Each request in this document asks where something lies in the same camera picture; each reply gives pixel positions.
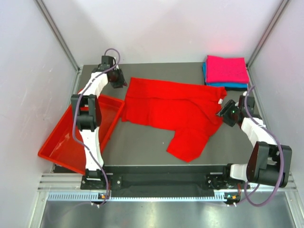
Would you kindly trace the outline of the red t-shirt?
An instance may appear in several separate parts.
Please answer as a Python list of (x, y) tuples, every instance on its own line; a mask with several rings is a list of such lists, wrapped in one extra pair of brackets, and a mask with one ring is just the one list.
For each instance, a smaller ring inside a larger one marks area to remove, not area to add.
[(217, 113), (226, 95), (223, 87), (133, 77), (122, 121), (173, 131), (167, 152), (191, 162), (222, 125)]

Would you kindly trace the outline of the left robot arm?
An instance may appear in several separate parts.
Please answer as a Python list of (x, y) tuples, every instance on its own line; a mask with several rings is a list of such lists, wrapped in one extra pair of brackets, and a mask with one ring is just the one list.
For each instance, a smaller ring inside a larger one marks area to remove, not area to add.
[(85, 150), (85, 175), (82, 179), (82, 189), (108, 190), (108, 177), (103, 169), (99, 129), (102, 114), (98, 98), (106, 85), (112, 88), (127, 86), (122, 70), (115, 57), (104, 54), (101, 63), (94, 68), (90, 80), (78, 93), (71, 96), (73, 114), (72, 137)]

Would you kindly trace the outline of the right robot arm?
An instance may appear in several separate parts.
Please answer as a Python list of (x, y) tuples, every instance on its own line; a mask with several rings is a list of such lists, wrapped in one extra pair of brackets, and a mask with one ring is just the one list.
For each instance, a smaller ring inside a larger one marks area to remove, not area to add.
[(238, 125), (250, 140), (253, 151), (246, 164), (227, 164), (223, 173), (208, 174), (207, 185), (211, 189), (240, 187), (250, 183), (284, 188), (289, 179), (292, 149), (278, 146), (268, 131), (260, 115), (255, 113), (255, 99), (241, 95), (239, 101), (230, 99), (217, 114), (224, 123)]

